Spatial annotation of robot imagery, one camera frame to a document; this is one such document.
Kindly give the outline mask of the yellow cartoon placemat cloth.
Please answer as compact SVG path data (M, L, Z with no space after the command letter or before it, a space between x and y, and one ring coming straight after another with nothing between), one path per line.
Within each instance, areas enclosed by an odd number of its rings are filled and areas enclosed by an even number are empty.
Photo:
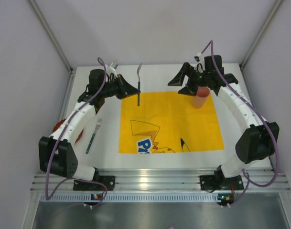
M122 101L119 152L160 154L224 149L212 96L193 107L193 97L177 92L141 93Z

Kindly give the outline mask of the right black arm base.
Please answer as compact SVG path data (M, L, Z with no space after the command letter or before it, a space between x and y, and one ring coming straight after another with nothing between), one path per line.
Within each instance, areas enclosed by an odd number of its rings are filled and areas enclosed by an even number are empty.
M243 190L244 185L241 176L223 178L219 180L214 175L201 175L200 186L202 191L214 192L220 190Z

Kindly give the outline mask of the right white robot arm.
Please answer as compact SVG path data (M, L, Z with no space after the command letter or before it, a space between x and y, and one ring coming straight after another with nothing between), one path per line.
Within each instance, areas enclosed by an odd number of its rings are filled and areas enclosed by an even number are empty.
M253 162L275 153L280 128L276 122L268 122L257 115L245 97L236 77L225 73L220 55L206 56L204 64L193 67L184 62L168 86L181 86L179 94L194 96L197 89L207 87L224 102L237 121L242 136L235 145L235 154L215 171L215 177L223 182L239 175Z

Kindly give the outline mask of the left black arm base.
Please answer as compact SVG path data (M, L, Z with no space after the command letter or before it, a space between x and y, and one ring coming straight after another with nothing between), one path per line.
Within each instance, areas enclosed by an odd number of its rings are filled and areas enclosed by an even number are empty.
M97 183L103 184L107 191L113 191L115 187L116 177L115 176L100 176ZM74 191L103 191L104 187L99 184L88 183L84 181L75 181L73 190Z

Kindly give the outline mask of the green handled fork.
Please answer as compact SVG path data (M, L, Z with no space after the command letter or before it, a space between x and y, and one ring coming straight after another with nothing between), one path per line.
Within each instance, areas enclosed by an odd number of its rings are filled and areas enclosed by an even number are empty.
M98 118L97 119L97 124L96 124L95 129L94 129L94 132L93 132L93 134L92 134L92 136L90 138L90 141L89 141L87 149L86 149L86 155L89 154L89 152L90 152L90 149L91 149L91 146L92 146L93 141L95 139L95 136L96 136L98 130L100 129L100 127L101 127L101 123L102 123L102 118Z

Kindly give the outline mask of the pink plastic cup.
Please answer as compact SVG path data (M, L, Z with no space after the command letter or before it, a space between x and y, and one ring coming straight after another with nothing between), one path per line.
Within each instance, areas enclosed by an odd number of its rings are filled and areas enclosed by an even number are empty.
M193 107L202 108L210 95L210 89L207 87L198 87L196 95L193 99Z

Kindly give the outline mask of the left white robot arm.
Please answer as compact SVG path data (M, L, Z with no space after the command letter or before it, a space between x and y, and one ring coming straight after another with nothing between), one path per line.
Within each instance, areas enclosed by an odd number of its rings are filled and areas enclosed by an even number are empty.
M93 69L89 83L79 96L71 114L49 137L39 141L40 169L68 179L79 178L93 181L96 168L83 165L74 152L74 144L88 122L94 118L109 97L124 99L140 93L121 74L108 68Z

